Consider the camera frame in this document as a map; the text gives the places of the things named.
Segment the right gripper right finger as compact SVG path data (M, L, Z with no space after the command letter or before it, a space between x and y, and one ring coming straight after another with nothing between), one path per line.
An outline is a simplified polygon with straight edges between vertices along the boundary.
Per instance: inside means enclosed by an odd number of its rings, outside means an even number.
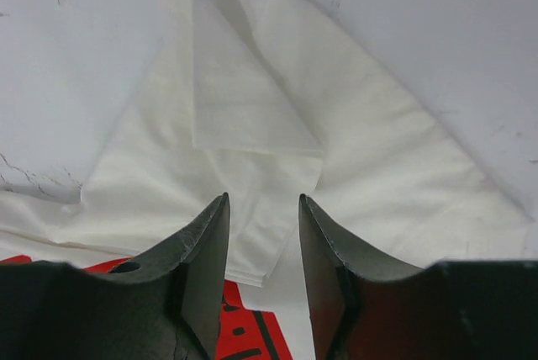
M318 359L534 359L537 263L389 256L301 196L299 238Z

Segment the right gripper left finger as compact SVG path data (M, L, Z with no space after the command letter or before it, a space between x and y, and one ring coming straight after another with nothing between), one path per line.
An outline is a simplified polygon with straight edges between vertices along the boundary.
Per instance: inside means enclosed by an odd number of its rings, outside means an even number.
M1 267L4 359L212 359L229 197L107 273L66 262Z

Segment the white Coca-Cola t-shirt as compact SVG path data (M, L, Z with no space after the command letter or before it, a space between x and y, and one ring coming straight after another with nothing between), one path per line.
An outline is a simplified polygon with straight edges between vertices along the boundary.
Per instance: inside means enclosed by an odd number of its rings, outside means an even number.
M1 0L1 267L107 273L229 197L212 359L318 359L298 209L419 268L534 226L307 0Z

